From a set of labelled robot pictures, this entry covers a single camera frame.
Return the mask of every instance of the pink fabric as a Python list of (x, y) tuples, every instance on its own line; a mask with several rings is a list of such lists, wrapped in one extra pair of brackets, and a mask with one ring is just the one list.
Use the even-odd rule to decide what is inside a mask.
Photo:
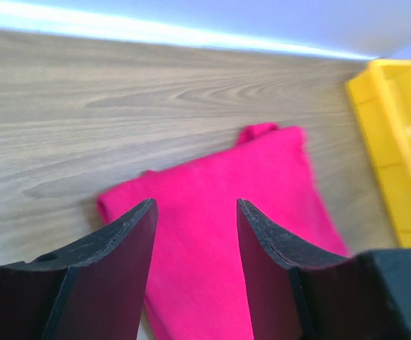
[(224, 152), (148, 171), (98, 197), (109, 223), (146, 198), (159, 222), (145, 307), (158, 340), (253, 339), (237, 240), (236, 201), (336, 254), (347, 248), (317, 191), (299, 127), (246, 127)]

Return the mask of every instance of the black plastic part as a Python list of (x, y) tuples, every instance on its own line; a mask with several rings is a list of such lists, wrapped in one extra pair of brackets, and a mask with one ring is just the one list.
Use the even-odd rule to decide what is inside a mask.
[(0, 266), (0, 339), (136, 339), (157, 205), (31, 263)]
[(411, 339), (411, 249), (346, 259), (244, 200), (237, 224), (256, 340)]

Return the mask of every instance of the table surface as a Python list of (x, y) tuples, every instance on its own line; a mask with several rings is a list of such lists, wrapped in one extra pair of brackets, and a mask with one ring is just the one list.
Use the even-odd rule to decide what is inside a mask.
[(245, 125), (309, 134), (354, 251), (395, 247), (344, 82), (360, 62), (0, 32), (0, 264), (101, 227), (97, 193), (226, 149)]

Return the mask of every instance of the yellow container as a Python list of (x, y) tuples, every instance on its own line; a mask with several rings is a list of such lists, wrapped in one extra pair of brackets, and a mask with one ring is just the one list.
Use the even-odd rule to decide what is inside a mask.
[(347, 91), (399, 243), (411, 247), (411, 60), (373, 60)]

